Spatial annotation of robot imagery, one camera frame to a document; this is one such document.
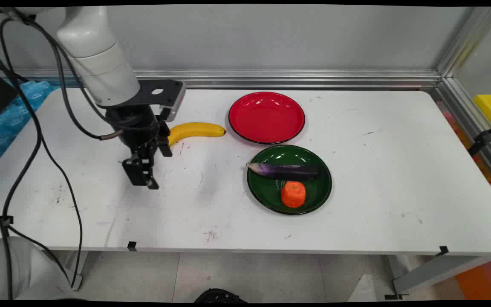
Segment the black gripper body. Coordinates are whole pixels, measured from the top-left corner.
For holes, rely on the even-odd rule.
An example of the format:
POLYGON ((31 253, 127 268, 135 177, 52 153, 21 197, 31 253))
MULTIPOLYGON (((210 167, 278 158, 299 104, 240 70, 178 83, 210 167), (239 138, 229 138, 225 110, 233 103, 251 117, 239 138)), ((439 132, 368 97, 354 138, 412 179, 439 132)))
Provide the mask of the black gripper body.
POLYGON ((161 128, 150 105, 106 109, 106 119, 115 130, 122 130, 119 139, 130 148, 134 157, 153 158, 161 128))

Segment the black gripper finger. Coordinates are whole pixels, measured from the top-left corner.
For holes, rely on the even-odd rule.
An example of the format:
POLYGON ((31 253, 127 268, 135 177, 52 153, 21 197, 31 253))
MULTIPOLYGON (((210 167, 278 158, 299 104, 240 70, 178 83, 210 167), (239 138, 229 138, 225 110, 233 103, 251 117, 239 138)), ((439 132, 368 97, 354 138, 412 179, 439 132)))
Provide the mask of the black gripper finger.
POLYGON ((156 136, 156 145, 164 157, 171 157, 172 151, 169 145, 171 130, 167 125, 159 125, 159 132, 156 136))
POLYGON ((159 185, 153 176, 154 157, 152 155, 133 155, 121 163, 131 185, 158 190, 159 185))

